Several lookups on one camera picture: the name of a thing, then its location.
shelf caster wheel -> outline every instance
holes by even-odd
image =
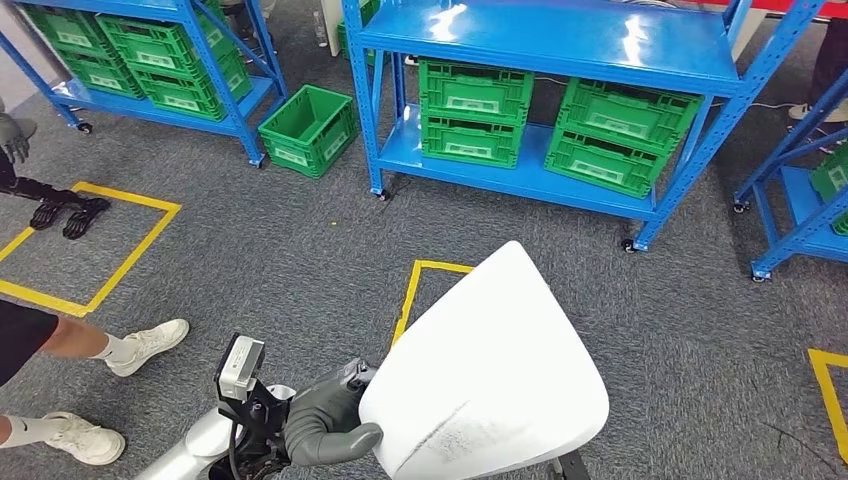
[[[629,238],[626,238],[621,241],[621,248],[623,248],[624,251],[627,253],[636,253],[639,251],[636,249],[636,247],[633,246],[633,240]]]

green crate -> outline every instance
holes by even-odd
[[[669,155],[692,124],[703,97],[571,78],[557,130]]]
[[[421,116],[421,151],[428,157],[515,168],[523,127]]]
[[[227,115],[208,75],[198,80],[186,80],[158,72],[131,70],[157,108],[215,121]],[[252,89],[250,77],[237,53],[222,61],[221,73],[227,79],[235,101],[240,101]]]
[[[848,144],[839,146],[810,172],[810,183],[824,202],[848,186]],[[848,235],[848,212],[836,219],[831,228],[837,235]]]
[[[93,13],[30,4],[21,7],[56,50],[94,57],[115,55]]]
[[[143,98],[132,72],[120,58],[100,58],[76,52],[57,50],[68,69],[89,88],[132,98]]]
[[[353,99],[304,85],[259,126],[274,165],[318,178],[344,152],[358,132]]]
[[[235,44],[205,15],[198,21],[216,59],[237,52]],[[97,15],[97,22],[121,57],[132,67],[158,71],[182,78],[196,78],[203,71],[194,44],[182,25]]]
[[[532,72],[419,58],[421,114],[524,125],[533,79]]]
[[[545,169],[631,197],[644,198],[668,155],[636,150],[574,132],[555,133]]]

blue metal shelf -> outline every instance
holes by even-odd
[[[365,47],[732,95],[741,83],[720,13],[598,0],[386,2]],[[571,41],[590,38],[592,41]]]
[[[641,220],[625,245],[647,250],[823,3],[796,1],[740,77],[730,45],[749,0],[732,0],[716,14],[605,0],[382,0],[367,27],[359,1],[342,0],[371,192],[385,193],[385,170],[586,208]],[[378,50],[373,76],[367,48]],[[383,103],[397,121],[381,148],[383,51],[392,52],[394,86],[394,102]],[[536,125],[525,130],[515,170],[423,157],[418,111],[404,93],[402,54],[700,93],[704,102],[665,190],[633,199],[544,170],[551,134]],[[715,97],[728,100],[705,129]]]
[[[822,95],[810,112],[769,154],[757,170],[733,195],[734,210],[742,212],[753,196],[760,211],[769,248],[751,262],[752,278],[763,281],[771,272],[795,254],[813,255],[848,262],[848,237],[837,235],[831,224],[848,210],[848,188],[843,188],[827,203],[819,198],[810,183],[810,171],[787,166],[789,161],[817,148],[848,138],[848,127],[806,143],[823,120],[848,96],[848,70]],[[780,179],[783,194],[792,212],[792,228],[780,235],[771,212],[766,185]]]
[[[253,85],[253,90],[239,102],[239,112],[244,117],[252,114],[259,106],[259,103],[265,98],[265,95],[274,87],[274,83],[269,78],[250,77],[250,83]],[[53,92],[56,101],[70,106],[83,107],[90,110],[104,110],[118,115],[126,115],[151,122],[193,128],[211,133],[234,135],[238,130],[236,123],[229,116],[218,122],[214,122],[168,110],[161,110],[156,108],[146,98],[135,99],[99,90],[89,90],[77,79],[66,82],[64,88],[54,89]]]
[[[53,104],[59,114],[65,118],[68,125],[72,127],[80,128],[82,124],[76,115],[70,111],[69,106],[102,110],[178,127],[230,135],[241,141],[251,165],[259,166],[264,155],[259,148],[256,129],[247,124],[248,117],[254,113],[268,95],[276,97],[271,108],[279,108],[288,98],[288,91],[276,53],[271,45],[271,38],[265,26],[265,21],[262,19],[256,2],[257,0],[246,0],[245,6],[257,33],[262,57],[264,58],[260,58],[249,49],[230,30],[229,26],[213,15],[200,0],[20,0],[18,2],[182,24],[186,34],[194,43],[195,51],[209,73],[209,79],[227,113],[227,116],[218,122],[160,110],[147,99],[131,99],[87,89],[76,79],[69,80],[51,89],[2,33],[0,33],[0,47],[9,54],[41,93]],[[230,93],[218,62],[209,49],[206,36],[198,23],[199,15],[203,15],[211,21],[265,74],[262,77],[251,77],[253,90],[241,101],[235,101]]]
[[[649,220],[653,195],[644,199],[590,185],[543,168],[553,129],[528,125],[513,169],[452,162],[421,155],[421,125],[417,105],[409,105],[386,141],[377,164],[387,170],[461,185],[560,203],[628,218]]]

person's leg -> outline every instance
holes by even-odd
[[[806,98],[807,103],[790,108],[789,116],[796,120],[804,118],[810,111],[810,107],[818,102],[846,68],[848,68],[848,19],[832,18],[816,57],[813,79]],[[843,110],[844,107],[838,108],[825,121],[848,121],[848,112]]]

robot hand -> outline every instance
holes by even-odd
[[[355,359],[297,394],[284,428],[295,465],[330,465],[365,456],[383,438],[377,424],[362,425],[359,401],[376,369]]]
[[[21,163],[29,156],[29,137],[35,133],[35,122],[15,120],[9,114],[0,113],[0,148],[5,150],[12,163]]]

